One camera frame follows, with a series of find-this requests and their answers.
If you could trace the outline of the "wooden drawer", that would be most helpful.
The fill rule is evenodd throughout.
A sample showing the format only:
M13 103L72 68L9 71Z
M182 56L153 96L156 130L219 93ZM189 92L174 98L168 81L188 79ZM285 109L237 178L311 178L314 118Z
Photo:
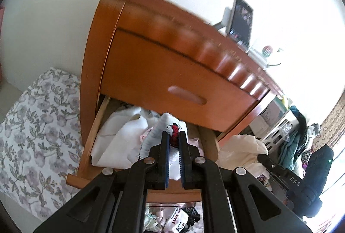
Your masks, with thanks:
M192 60L122 30L113 38L100 92L216 131L236 124L256 102Z
M218 159L219 146L214 131L198 127L199 140L204 154L187 143L187 134L180 132L178 164L180 180L169 179L169 150L171 137L161 133L161 144L151 148L150 156L135 162L131 168L114 170L92 166L91 151L103 120L120 106L118 100L105 96L85 142L84 151L76 175L68 175L66 183L81 190L81 198L86 198L97 190L100 203L104 204L109 193L121 195L116 200L125 203L145 205L194 203L202 197L210 197L215 185L210 180L210 168Z

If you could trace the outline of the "grey floral blanket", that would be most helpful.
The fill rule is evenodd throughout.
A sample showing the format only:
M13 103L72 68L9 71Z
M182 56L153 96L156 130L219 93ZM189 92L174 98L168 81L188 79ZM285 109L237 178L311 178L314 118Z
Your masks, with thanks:
M84 147L80 78L51 67L18 98L1 122L1 192L44 221L78 189Z

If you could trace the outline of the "smartphone on stand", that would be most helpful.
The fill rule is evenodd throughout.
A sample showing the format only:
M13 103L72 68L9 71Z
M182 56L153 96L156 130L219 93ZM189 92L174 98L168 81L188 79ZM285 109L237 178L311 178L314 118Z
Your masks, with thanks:
M253 9L244 0L234 0L231 8L226 7L223 18L213 25L217 30L225 28L227 37L233 39L243 51L250 49Z

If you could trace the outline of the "dark green jacket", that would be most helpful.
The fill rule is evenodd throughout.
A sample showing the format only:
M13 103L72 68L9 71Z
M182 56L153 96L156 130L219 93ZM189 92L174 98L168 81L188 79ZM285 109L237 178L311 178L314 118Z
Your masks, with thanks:
M283 168L293 170L297 158L302 154L306 147L307 125L305 116L297 109L291 106L289 109L298 121L296 128L289 133L289 140L284 141L278 152L278 164Z

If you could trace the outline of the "white hello kitty sock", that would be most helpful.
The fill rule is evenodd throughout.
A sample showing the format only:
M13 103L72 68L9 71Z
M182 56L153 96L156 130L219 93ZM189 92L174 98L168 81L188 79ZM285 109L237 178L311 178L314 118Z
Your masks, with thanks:
M180 156L178 150L178 136L180 132L187 135L187 125L169 113L164 113L158 121L140 136L141 146L139 149L139 159L149 156L153 146L160 145L162 137L168 136L168 174L171 180L180 180Z

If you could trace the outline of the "white folded garment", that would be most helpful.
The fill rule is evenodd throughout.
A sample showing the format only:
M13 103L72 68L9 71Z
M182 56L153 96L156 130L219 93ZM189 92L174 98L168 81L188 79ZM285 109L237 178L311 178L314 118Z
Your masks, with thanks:
M143 134L158 122L160 115L141 107L121 107L98 131L91 151L97 167L127 169L139 159Z

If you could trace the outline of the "mint green lace garment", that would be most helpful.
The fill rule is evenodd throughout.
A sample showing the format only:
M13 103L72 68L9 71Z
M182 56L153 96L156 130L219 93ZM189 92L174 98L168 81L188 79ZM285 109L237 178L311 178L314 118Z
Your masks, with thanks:
M162 232L162 227L157 220L157 216L147 207L144 215L143 231Z

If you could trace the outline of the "wooden nightstand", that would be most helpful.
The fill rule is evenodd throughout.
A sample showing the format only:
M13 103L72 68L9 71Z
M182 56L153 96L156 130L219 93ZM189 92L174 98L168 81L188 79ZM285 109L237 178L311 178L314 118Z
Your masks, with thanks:
M282 90L231 38L166 0L100 0L80 94L83 140L108 96L217 131L224 144Z

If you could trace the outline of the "cream lace garment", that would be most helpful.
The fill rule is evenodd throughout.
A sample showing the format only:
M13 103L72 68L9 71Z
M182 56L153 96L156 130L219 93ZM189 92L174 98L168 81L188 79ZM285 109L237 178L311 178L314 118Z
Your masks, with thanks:
M255 178L270 175L257 160L259 154L268 155L267 147L252 135L234 135L220 147L216 164L224 169L245 168Z

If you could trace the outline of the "white lattice shelf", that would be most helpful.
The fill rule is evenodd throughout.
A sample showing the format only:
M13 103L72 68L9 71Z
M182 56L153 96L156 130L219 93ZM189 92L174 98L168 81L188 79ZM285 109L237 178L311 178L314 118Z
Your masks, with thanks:
M289 141L299 122L292 111L275 97L273 101L249 124L254 136L269 152L275 150L283 141Z

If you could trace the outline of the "black lace garment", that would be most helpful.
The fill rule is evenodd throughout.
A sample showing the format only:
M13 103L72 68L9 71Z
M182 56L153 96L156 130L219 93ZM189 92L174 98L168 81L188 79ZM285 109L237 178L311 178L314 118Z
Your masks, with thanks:
M201 215L197 212L194 207L185 208L185 212L188 214L188 227L193 226L195 223L201 220Z

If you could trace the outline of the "patterned curtain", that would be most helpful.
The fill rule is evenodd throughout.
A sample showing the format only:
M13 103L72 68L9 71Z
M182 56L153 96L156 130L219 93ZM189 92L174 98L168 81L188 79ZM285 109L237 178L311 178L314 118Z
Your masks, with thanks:
M344 134L344 92L322 124L319 148L327 145L334 148Z

